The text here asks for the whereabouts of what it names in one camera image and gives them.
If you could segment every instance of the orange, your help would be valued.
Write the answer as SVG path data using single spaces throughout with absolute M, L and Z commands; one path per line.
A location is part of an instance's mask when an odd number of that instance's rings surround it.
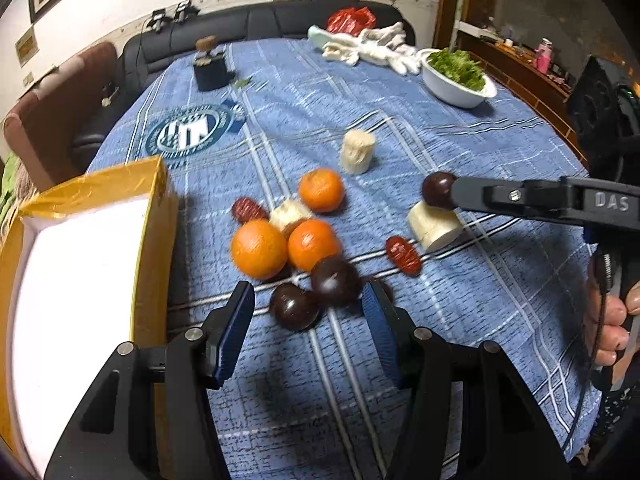
M 319 168 L 302 176 L 298 194 L 309 209 L 317 213 L 329 213 L 342 203 L 344 186 L 340 175 L 334 170 Z
M 268 280 L 287 264 L 287 241 L 268 220 L 249 220 L 231 240 L 231 259 L 241 272 Z
M 334 229 L 324 220 L 305 220 L 289 236 L 289 261 L 305 272 L 327 256 L 340 254 L 342 246 Z

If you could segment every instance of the pink bottle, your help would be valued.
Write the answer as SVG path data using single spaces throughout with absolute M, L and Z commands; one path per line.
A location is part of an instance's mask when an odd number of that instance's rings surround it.
M 536 59 L 533 60 L 533 66 L 539 72 L 546 74 L 551 65 L 551 56 L 553 54 L 553 44 L 547 39 L 542 38 L 542 43 L 536 49 Z

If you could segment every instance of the blue plaid tablecloth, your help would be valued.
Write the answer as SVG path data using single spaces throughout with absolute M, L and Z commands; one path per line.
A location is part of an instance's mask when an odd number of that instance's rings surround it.
M 180 193 L 169 336 L 202 322 L 245 279 L 229 256 L 234 200 L 251 196 L 272 209 L 296 197 L 303 173 L 339 170 L 347 130 L 372 130 L 372 168 L 343 175 L 346 208 L 325 217 L 346 256 L 362 275 L 390 283 L 416 324 L 460 344 L 500 343 L 562 442 L 585 377 L 580 319 L 592 248 L 581 230 L 463 212 L 465 233 L 428 256 L 418 278 L 399 273 L 383 248 L 391 235 L 412 237 L 405 217 L 425 175 L 584 175 L 564 142 L 500 85 L 496 98 L 460 110 L 433 97 L 418 76 L 326 62 L 307 41 L 225 50 L 229 68 L 250 76 L 249 85 L 199 92 L 193 56 L 176 60 L 121 118 L 90 168 L 165 158 Z M 229 471 L 255 480 L 381 478 L 408 393 L 384 376 L 363 318 L 329 309 L 308 332 L 279 327 L 267 306 L 285 281 L 309 286 L 305 274 L 290 271 L 255 283 L 256 311 L 235 374 L 209 395 Z M 567 457 L 587 439 L 599 399 L 590 388 Z M 454 387 L 444 477 L 455 471 L 461 401 Z

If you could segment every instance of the cardboard box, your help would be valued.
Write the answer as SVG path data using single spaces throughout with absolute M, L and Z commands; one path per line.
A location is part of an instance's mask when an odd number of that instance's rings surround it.
M 156 156 L 20 208 L 0 253 L 0 434 L 40 478 L 116 346 L 165 342 L 177 204 Z

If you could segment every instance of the white root vegetable slice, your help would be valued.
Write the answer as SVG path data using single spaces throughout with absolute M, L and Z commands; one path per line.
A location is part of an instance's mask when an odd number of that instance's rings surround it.
M 364 130 L 350 130 L 344 135 L 340 165 L 349 174 L 362 174 L 369 169 L 376 147 L 376 136 Z
M 269 215 L 269 222 L 278 231 L 284 234 L 285 238 L 289 238 L 289 235 L 305 220 L 309 220 L 314 217 L 306 205 L 297 200 L 285 200 L 276 209 L 271 211 Z
M 463 227 L 453 211 L 426 205 L 414 205 L 406 217 L 409 227 L 428 253 L 446 247 L 462 233 Z

